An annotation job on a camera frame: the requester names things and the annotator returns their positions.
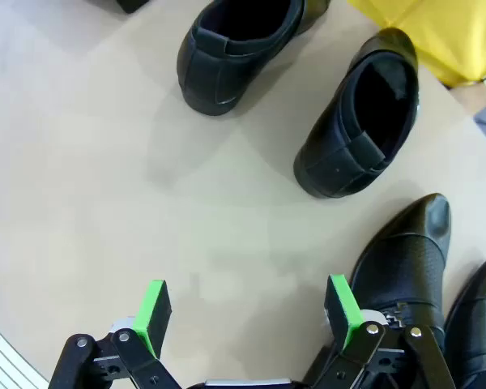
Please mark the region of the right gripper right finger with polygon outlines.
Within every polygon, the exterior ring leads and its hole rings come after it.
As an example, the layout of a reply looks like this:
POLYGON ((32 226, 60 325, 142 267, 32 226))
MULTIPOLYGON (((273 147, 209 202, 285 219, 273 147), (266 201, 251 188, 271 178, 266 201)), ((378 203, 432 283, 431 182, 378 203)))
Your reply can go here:
POLYGON ((320 365, 310 388, 361 388, 378 375, 400 378, 397 388, 454 388, 432 330, 424 325, 390 328, 366 321, 343 275, 327 280, 324 307, 335 355, 320 365))

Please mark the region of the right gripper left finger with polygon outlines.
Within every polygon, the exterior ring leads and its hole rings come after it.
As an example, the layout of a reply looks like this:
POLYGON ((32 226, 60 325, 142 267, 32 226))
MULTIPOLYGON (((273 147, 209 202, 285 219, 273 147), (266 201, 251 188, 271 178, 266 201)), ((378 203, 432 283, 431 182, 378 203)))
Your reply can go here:
POLYGON ((160 361, 172 313, 167 284, 153 280, 134 320, 95 340, 70 336, 49 381, 50 388, 110 388, 129 379, 136 388, 179 388, 160 361))

